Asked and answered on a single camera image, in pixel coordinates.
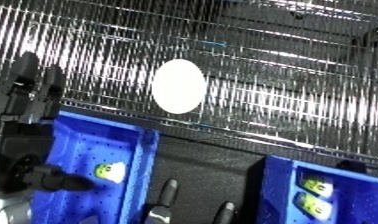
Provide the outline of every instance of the wire shelf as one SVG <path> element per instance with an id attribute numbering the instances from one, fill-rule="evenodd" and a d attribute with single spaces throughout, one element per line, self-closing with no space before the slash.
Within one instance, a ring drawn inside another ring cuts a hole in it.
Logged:
<path id="1" fill-rule="evenodd" d="M 0 0 L 0 81 L 29 50 L 65 70 L 66 105 L 376 163 L 376 29 L 376 0 Z M 150 94 L 174 58 L 208 82 L 185 115 Z"/>

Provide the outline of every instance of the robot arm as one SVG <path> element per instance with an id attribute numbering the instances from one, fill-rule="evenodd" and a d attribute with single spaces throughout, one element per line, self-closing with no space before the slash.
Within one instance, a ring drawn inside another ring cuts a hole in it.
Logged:
<path id="1" fill-rule="evenodd" d="M 51 66 L 33 95 L 38 66 L 37 56 L 26 52 L 0 83 L 0 194 L 89 190 L 93 184 L 86 178 L 44 164 L 66 78 L 59 66 Z"/>

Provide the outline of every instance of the white ball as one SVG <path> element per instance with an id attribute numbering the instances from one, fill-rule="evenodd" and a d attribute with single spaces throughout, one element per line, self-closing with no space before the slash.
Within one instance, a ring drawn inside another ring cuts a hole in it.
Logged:
<path id="1" fill-rule="evenodd" d="M 156 103 L 172 114 L 194 110 L 207 91 L 204 75 L 194 63 L 175 59 L 162 65 L 153 79 L 152 95 Z"/>

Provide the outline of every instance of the blue plastic tray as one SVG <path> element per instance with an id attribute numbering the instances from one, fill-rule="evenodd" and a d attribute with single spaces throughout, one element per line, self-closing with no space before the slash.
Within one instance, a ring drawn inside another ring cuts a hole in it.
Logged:
<path id="1" fill-rule="evenodd" d="M 89 192 L 37 192 L 34 224 L 79 223 L 96 215 L 99 223 L 138 223 L 152 173 L 158 132 L 78 114 L 61 112 L 55 121 L 55 144 L 48 163 L 86 176 L 96 187 Z M 124 162 L 121 184 L 94 177 L 100 163 Z"/>
<path id="2" fill-rule="evenodd" d="M 327 221 L 307 215 L 295 204 L 301 174 L 331 177 L 334 193 L 325 201 L 333 204 Z M 349 171 L 270 156 L 264 171 L 258 224 L 378 224 L 378 178 Z"/>

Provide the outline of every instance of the small bottle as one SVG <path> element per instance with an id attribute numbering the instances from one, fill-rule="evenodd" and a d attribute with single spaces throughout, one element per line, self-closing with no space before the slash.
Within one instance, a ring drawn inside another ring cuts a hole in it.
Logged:
<path id="1" fill-rule="evenodd" d="M 304 175 L 299 185 L 305 190 L 325 198 L 331 197 L 334 191 L 333 179 L 322 175 Z"/>
<path id="2" fill-rule="evenodd" d="M 320 221 L 326 221 L 333 211 L 332 204 L 307 193 L 299 193 L 295 203 L 306 213 Z"/>

